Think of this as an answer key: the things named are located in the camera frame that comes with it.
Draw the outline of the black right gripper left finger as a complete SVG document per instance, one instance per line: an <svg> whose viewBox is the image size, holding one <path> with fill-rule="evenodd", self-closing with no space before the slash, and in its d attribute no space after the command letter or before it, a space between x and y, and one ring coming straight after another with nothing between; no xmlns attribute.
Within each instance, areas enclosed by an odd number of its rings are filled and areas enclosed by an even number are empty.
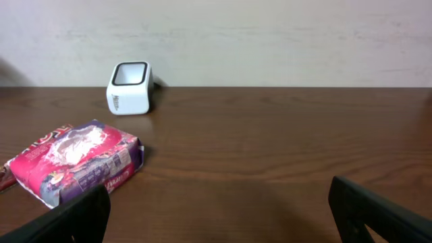
<svg viewBox="0 0 432 243"><path fill-rule="evenodd" d="M98 185L1 236L1 243L102 242L111 202Z"/></svg>

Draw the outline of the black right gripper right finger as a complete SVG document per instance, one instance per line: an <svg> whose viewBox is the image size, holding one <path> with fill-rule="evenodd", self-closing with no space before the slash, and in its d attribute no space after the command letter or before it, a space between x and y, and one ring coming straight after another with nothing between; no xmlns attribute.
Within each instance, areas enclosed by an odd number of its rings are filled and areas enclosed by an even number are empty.
<svg viewBox="0 0 432 243"><path fill-rule="evenodd" d="M341 241L373 242L372 229L387 242L431 242L431 221L367 190L335 176L328 203Z"/></svg>

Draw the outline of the red purple snack package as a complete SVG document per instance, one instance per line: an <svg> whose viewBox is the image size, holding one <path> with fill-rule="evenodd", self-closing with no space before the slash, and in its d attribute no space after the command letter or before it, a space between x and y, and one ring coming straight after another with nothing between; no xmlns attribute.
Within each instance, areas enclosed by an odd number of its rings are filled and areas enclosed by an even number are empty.
<svg viewBox="0 0 432 243"><path fill-rule="evenodd" d="M112 192L143 164L138 137L94 119L48 133L5 166L19 185L52 209L100 184Z"/></svg>

